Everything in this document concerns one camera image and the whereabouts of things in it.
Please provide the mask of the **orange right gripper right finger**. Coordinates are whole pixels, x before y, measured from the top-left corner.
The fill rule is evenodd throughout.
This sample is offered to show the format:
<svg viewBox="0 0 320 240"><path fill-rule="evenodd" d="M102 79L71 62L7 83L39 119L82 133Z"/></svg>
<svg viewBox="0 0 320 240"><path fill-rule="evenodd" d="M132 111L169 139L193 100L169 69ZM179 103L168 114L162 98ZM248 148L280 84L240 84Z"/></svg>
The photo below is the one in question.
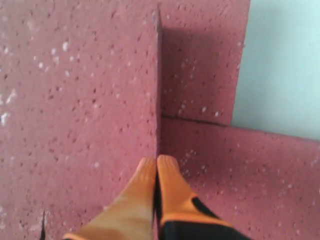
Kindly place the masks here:
<svg viewBox="0 0 320 240"><path fill-rule="evenodd" d="M170 155L157 158L159 238L161 240L236 240L238 234L226 221L206 212L197 194Z"/></svg>

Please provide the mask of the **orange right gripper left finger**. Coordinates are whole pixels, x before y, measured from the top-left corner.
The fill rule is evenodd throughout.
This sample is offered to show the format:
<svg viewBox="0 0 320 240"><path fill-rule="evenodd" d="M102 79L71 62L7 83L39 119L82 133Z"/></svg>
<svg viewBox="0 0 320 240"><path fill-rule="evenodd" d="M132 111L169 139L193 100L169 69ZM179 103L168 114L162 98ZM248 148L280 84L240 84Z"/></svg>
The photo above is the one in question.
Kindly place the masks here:
<svg viewBox="0 0 320 240"><path fill-rule="evenodd" d="M144 157L116 199L88 224L64 240L151 240L157 163Z"/></svg>

